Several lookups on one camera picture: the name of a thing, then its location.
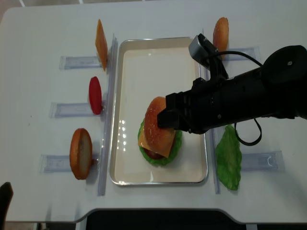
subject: black cable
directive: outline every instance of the black cable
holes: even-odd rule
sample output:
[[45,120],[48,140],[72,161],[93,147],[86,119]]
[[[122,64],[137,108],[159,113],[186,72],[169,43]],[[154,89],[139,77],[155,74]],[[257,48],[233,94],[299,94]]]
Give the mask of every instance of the black cable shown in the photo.
[[210,58],[213,58],[213,57],[217,57],[217,56],[220,56],[220,55],[224,55],[224,54],[235,54],[235,55],[240,55],[240,56],[243,56],[243,57],[246,57],[247,59],[255,62],[257,65],[259,66],[262,66],[262,64],[260,62],[258,62],[255,58],[245,54],[245,53],[242,53],[242,52],[239,52],[239,51],[221,51],[221,52],[217,52],[215,54],[211,54],[209,55],[206,59],[210,59]]
[[[211,59],[213,57],[217,57],[217,56],[220,56],[220,55],[224,55],[224,54],[235,54],[235,55],[240,55],[240,56],[243,56],[243,57],[246,57],[248,58],[249,60],[253,61],[254,63],[256,63],[257,65],[259,65],[260,67],[262,66],[262,64],[260,62],[258,62],[256,59],[254,59],[253,57],[245,54],[245,53],[242,53],[242,52],[239,52],[239,51],[222,51],[222,52],[217,52],[215,54],[211,54],[209,55],[206,59]],[[258,121],[254,118],[254,121],[256,122],[257,124],[257,127],[259,128],[259,131],[260,131],[260,136],[253,142],[245,142],[244,140],[242,140],[240,137],[239,137],[239,134],[236,130],[236,123],[235,123],[235,132],[236,132],[236,138],[238,139],[238,141],[240,143],[242,143],[243,145],[246,145],[246,146],[254,146],[254,145],[257,145],[260,141],[261,141],[261,138],[262,138],[262,129],[261,129],[261,126],[259,125]]]

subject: white table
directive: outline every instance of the white table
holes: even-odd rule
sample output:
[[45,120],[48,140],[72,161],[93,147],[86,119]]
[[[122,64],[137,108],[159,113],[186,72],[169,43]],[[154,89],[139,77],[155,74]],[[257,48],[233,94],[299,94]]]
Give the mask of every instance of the white table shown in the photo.
[[[98,18],[110,45],[127,39],[212,37],[218,18],[230,23],[230,46],[260,46],[263,62],[288,45],[307,47],[307,3],[303,0],[151,1],[16,8],[0,24],[0,184],[10,181],[14,197],[8,221],[78,221],[104,208],[217,209],[240,222],[307,222],[307,121],[259,119],[263,143],[283,152],[286,172],[242,174],[239,191],[221,186],[216,195],[210,153],[209,176],[197,186],[119,187],[107,179],[77,181],[72,173],[39,172],[41,154],[68,154],[78,127],[101,145],[99,118],[48,117],[50,103],[86,102],[89,79],[100,69],[59,70],[59,58],[90,56]],[[242,64],[238,74],[245,71]],[[253,123],[240,124],[248,135]]]

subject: burger patty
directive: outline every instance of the burger patty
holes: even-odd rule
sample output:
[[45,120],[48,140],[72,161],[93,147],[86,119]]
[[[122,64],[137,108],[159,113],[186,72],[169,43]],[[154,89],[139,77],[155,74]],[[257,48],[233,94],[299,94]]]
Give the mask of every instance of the burger patty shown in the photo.
[[143,148],[143,149],[144,149],[145,153],[147,154],[147,156],[149,156],[149,157],[150,157],[151,159],[153,159],[153,160],[159,160],[159,159],[165,158],[164,156],[162,156],[162,155],[160,155],[160,154],[158,154],[158,153],[155,153],[155,152],[150,151],[150,150],[145,149],[145,148]]

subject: black surface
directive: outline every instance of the black surface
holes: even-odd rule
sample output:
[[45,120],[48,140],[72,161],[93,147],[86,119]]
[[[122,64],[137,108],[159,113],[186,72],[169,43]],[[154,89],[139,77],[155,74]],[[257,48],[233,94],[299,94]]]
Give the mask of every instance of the black surface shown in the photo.
[[75,230],[76,229],[76,224],[47,223],[46,227],[49,230]]
[[96,211],[88,216],[86,229],[101,230],[112,226],[115,229],[177,229],[187,227],[206,230],[245,230],[246,226],[233,222],[218,211],[178,210],[117,210]]

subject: top bun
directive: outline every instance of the top bun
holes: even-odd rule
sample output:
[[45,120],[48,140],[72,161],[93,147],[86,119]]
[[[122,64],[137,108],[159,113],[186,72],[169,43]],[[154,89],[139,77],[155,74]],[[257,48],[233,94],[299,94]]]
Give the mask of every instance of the top bun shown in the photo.
[[220,18],[215,24],[213,33],[213,45],[220,51],[226,51],[228,45],[228,20],[227,18]]
[[152,151],[159,153],[173,143],[175,130],[158,127],[158,114],[166,108],[165,97],[156,97],[150,103],[144,120],[144,134]]

